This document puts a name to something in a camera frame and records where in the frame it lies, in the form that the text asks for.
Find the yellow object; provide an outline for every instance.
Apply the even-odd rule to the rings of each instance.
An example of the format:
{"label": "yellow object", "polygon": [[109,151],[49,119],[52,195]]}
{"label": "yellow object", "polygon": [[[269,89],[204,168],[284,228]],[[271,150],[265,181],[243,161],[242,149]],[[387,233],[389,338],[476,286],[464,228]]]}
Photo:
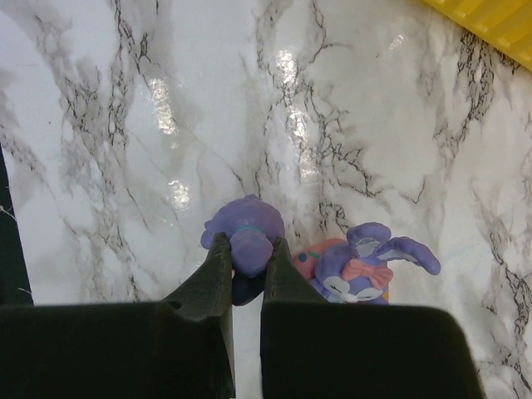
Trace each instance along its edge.
{"label": "yellow object", "polygon": [[532,0],[424,0],[532,71]]}

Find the white marble countertop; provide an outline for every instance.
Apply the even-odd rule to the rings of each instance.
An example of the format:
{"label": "white marble countertop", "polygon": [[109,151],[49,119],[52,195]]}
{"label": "white marble countertop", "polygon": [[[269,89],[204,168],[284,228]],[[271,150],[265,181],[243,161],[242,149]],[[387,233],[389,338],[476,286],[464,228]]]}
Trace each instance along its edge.
{"label": "white marble countertop", "polygon": [[[532,397],[532,74],[414,0],[0,0],[0,141],[36,303],[163,298],[257,194],[294,251],[389,225],[442,262],[490,398]],[[234,310],[260,397],[260,299]]]}

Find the purple plush toy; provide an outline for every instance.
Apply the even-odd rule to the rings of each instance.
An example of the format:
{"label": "purple plush toy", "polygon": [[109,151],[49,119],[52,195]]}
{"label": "purple plush toy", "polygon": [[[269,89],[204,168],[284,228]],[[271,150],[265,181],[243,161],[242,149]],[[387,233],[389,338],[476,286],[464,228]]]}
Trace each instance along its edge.
{"label": "purple plush toy", "polygon": [[216,233],[228,236],[235,269],[254,277],[266,269],[275,239],[284,238],[284,222],[272,205],[248,195],[229,202],[205,223],[203,248],[210,248]]}
{"label": "purple plush toy", "polygon": [[390,260],[404,259],[437,275],[438,259],[423,244],[408,237],[391,239],[392,232],[379,223],[366,223],[347,231],[347,241],[328,248],[318,260],[316,278],[310,283],[335,303],[387,304],[393,272]]}

